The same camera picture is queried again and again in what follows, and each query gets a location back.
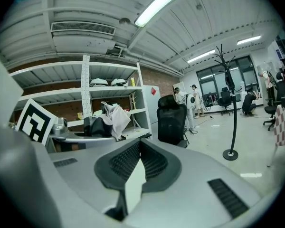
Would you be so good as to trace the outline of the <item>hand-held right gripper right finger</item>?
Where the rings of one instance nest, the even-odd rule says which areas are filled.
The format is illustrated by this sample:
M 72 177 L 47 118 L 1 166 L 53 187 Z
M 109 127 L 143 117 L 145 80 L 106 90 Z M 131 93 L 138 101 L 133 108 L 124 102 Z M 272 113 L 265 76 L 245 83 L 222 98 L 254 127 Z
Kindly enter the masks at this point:
M 178 179 L 165 191 L 142 194 L 123 221 L 135 228 L 213 228 L 232 220 L 209 185 L 221 179 L 248 208 L 261 200 L 253 186 L 228 167 L 203 153 L 168 143 L 155 145 L 175 155 L 182 164 Z

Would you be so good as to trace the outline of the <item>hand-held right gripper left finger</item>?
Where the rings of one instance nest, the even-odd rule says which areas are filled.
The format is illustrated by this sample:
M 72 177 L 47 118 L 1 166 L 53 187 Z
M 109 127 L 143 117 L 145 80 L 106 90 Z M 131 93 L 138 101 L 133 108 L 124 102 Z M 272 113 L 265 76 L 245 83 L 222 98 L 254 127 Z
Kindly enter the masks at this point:
M 97 160 L 106 154 L 120 150 L 127 144 L 136 143 L 136 139 L 115 142 L 108 146 L 86 148 L 71 152 L 50 154 L 59 174 L 68 186 L 98 212 L 123 219 L 130 214 L 141 200 L 141 161 L 138 151 L 134 156 L 127 155 L 121 164 L 126 165 L 129 174 L 122 182 L 121 190 L 103 185 L 95 170 L 105 171 L 110 165 L 97 164 Z

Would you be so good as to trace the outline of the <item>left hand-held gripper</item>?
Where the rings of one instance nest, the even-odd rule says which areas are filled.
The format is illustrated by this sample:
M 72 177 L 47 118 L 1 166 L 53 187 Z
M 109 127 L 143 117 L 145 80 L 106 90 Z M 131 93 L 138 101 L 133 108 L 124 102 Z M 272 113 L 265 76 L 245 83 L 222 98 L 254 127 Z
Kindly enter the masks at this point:
M 49 136 L 52 139 L 68 143 L 116 142 L 113 137 L 63 135 L 68 132 L 67 120 L 55 116 L 32 99 L 27 101 L 22 110 L 16 130 L 25 133 L 32 141 L 41 144 L 46 144 Z

